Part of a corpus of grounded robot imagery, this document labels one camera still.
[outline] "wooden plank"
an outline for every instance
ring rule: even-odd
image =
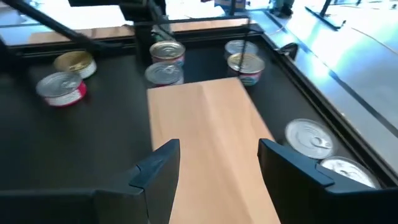
[[[154,149],[181,143],[170,224],[280,223],[257,158],[272,136],[237,78],[154,88],[148,100]]]
[[[228,19],[222,21],[203,21],[203,22],[184,22],[171,24],[171,29],[174,32],[181,32],[185,30],[200,30],[200,29],[215,29],[220,27],[236,27],[247,23],[247,19]],[[78,33],[84,34],[92,39],[102,39],[108,37],[125,37],[134,35],[132,30],[127,27],[106,27],[94,29],[76,30]],[[29,44],[43,44],[50,42],[65,42],[68,38],[56,32],[38,32],[29,37]]]

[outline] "can lid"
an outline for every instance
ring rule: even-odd
[[[228,58],[228,66],[235,71],[239,71],[242,53],[232,54]],[[264,61],[254,54],[243,54],[242,73],[257,73],[265,68]]]
[[[79,75],[69,72],[53,73],[38,82],[36,92],[44,97],[57,97],[76,90],[82,79]]]
[[[73,72],[86,68],[93,61],[90,53],[85,51],[72,51],[58,56],[54,60],[54,67],[57,70]]]
[[[225,50],[230,54],[242,53],[244,40],[231,40],[225,45]],[[250,42],[246,41],[246,48],[244,53],[257,54],[259,51],[258,47]]]
[[[183,76],[182,67],[172,62],[157,62],[145,71],[148,81],[157,85],[168,85],[179,81]]]
[[[324,159],[336,151],[332,133],[309,119],[291,121],[285,128],[285,136],[296,151],[314,159]]]
[[[173,59],[184,54],[185,47],[177,41],[165,40],[154,43],[150,47],[149,52],[157,58]]]
[[[380,188],[379,182],[374,176],[361,164],[340,156],[332,156],[324,159],[321,166],[333,170],[338,174],[355,180],[369,187]]]

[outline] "table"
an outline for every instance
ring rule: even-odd
[[[170,224],[279,223],[257,158],[273,139],[237,78],[148,90],[152,147],[180,140]]]
[[[227,19],[220,21],[201,21],[201,22],[184,22],[171,24],[171,29],[174,32],[201,30],[201,29],[215,29],[221,27],[236,27],[247,23],[247,19]],[[134,35],[134,32],[127,27],[107,27],[107,28],[93,28],[76,30],[92,39],[102,39],[108,37],[125,37]],[[56,32],[38,32],[34,33],[29,38],[29,44],[43,44],[49,42],[65,42],[69,41],[66,37]]]

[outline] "black tray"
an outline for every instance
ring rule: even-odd
[[[244,32],[243,27],[235,27],[177,35],[187,48],[185,82],[227,77],[224,45],[242,39]],[[293,119],[317,121],[335,133],[337,156],[362,163],[383,187],[394,185],[367,155],[363,141],[304,79],[290,58],[278,54],[264,35],[251,33],[248,40],[259,47],[266,69],[259,83],[247,91],[276,140],[284,138],[285,126]],[[97,72],[85,80],[88,95],[63,109],[48,107],[34,93],[34,84],[55,72],[52,61],[56,56],[78,50],[78,46],[58,43],[16,48],[31,64],[27,76],[33,85],[20,85],[11,81],[13,78],[5,78],[2,84],[6,94],[0,100],[8,109],[1,117],[8,132],[2,140],[1,190],[92,187],[149,155],[145,68],[135,60],[132,38],[107,41],[123,42],[126,47],[96,54]]]

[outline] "tin can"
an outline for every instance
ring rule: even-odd
[[[68,106],[86,95],[86,85],[75,73],[57,72],[51,74],[36,85],[36,92],[50,106]]]
[[[228,73],[230,76],[239,76],[245,86],[256,84],[265,68],[264,61],[254,54],[244,54],[241,72],[239,73],[239,64],[241,62],[241,53],[236,53],[228,58]]]
[[[224,58],[228,59],[229,56],[236,53],[242,53],[244,40],[231,40],[225,44]],[[252,42],[246,41],[246,48],[244,53],[256,55],[259,48]]]
[[[340,156],[332,156],[321,161],[321,166],[333,170],[338,174],[355,180],[359,183],[379,189],[380,184],[376,178],[361,164]]]
[[[185,59],[185,47],[176,41],[165,40],[154,43],[150,49],[153,63],[173,62],[182,67]]]
[[[285,145],[314,159],[332,156],[336,150],[333,134],[323,125],[309,119],[295,119],[285,128]]]
[[[63,72],[75,72],[83,79],[90,77],[97,69],[93,57],[85,51],[68,52],[57,57],[54,67]]]
[[[150,87],[179,85],[184,83],[182,67],[173,62],[157,62],[145,71]]]

